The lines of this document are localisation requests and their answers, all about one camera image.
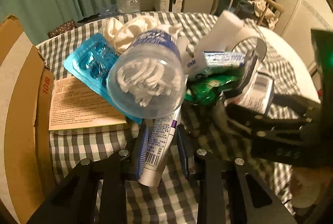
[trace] cardboard box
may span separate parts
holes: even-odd
[[[0,25],[0,215],[26,223],[55,187],[49,146],[53,74],[15,16]]]

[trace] barcode number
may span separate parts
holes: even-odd
[[[159,160],[159,155],[148,153],[145,161],[151,165],[156,165],[158,160]]]
[[[257,76],[254,82],[254,88],[265,92],[269,86],[269,79],[263,76]]]

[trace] blue blister pack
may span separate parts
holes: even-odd
[[[64,61],[64,67],[90,89],[106,99],[112,106],[121,111],[111,100],[106,88],[108,73],[118,56],[106,39],[97,33],[83,42]],[[138,124],[142,119],[125,114]]]

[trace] black and white gingham fabric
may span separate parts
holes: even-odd
[[[123,15],[117,18],[126,23],[139,15]],[[210,31],[217,20],[217,17],[207,14],[150,12],[141,13],[141,15],[155,16],[163,24],[181,23],[183,31],[180,32],[180,35],[189,39],[190,45],[187,51],[190,53],[194,51],[199,39]],[[70,75],[63,67],[65,58],[80,43],[98,32],[102,24],[105,25],[106,20],[84,25],[38,45],[39,51],[57,80]],[[248,20],[246,25],[260,32],[251,20]],[[236,48],[237,51],[245,53],[254,45],[254,40],[247,40]],[[267,56],[263,64],[275,78],[275,93],[299,93],[292,66],[269,43],[267,43]],[[182,122],[189,135],[196,138],[202,148],[223,159],[243,158],[258,172],[283,203],[289,200],[291,194],[288,182],[291,167],[251,158],[250,141],[240,136],[223,133],[215,126],[210,114],[209,108],[184,103],[181,109]],[[273,105],[269,110],[269,116],[282,119],[292,118],[293,114],[286,108]],[[52,164],[57,182],[60,182],[81,159],[90,158],[97,161],[107,158],[124,148],[127,141],[136,137],[137,134],[137,125],[128,130],[120,127],[118,131],[113,132],[110,132],[107,127],[84,129],[74,134],[68,131],[50,132]],[[101,187],[102,182],[97,197],[96,220],[98,219]],[[168,164],[157,188],[146,187],[138,182],[126,182],[126,193],[128,223],[196,223],[199,185],[196,181],[188,182],[184,179],[176,146],[170,148]],[[286,206],[292,212],[291,204],[286,203]]]

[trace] white tube with purple stripe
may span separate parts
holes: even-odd
[[[155,120],[153,132],[149,135],[144,171],[139,183],[150,187],[159,185],[167,164],[171,141],[176,131],[180,108],[167,116]]]

